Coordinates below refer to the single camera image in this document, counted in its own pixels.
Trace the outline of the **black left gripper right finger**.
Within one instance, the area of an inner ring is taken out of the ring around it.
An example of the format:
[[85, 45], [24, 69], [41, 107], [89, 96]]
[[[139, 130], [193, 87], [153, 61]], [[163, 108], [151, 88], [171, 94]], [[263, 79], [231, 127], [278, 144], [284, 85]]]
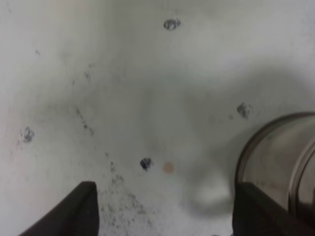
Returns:
[[313, 236], [315, 231], [295, 220], [280, 205], [249, 182], [235, 186], [232, 214], [235, 236]]

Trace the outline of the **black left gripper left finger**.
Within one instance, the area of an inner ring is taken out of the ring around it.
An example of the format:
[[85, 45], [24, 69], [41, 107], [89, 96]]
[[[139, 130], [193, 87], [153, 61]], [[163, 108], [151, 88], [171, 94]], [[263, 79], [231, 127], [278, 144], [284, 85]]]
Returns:
[[21, 235], [96, 236], [99, 225], [96, 183], [83, 181]]

